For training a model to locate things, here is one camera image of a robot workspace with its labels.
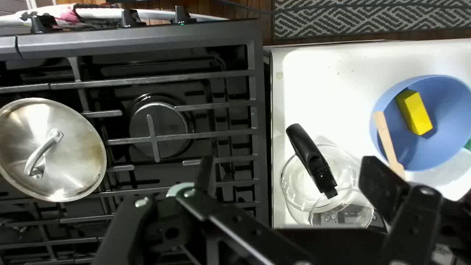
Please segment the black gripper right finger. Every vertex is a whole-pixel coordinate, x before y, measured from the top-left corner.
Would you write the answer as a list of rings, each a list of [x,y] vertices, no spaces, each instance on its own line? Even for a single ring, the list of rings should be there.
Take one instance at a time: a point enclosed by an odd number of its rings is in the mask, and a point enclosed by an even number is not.
[[[376,156],[361,159],[360,189],[390,225],[380,265],[439,265],[438,245],[446,245],[452,265],[471,263],[471,198],[448,200],[441,191],[410,184]]]

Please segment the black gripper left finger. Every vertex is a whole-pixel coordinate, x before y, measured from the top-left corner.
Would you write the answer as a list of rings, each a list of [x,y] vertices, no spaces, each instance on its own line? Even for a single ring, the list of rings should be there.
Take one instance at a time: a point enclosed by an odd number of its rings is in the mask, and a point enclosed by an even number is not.
[[[214,157],[201,161],[190,187],[162,200],[124,201],[93,265],[170,265],[181,250],[196,265],[315,265],[315,257],[245,210],[211,195]]]

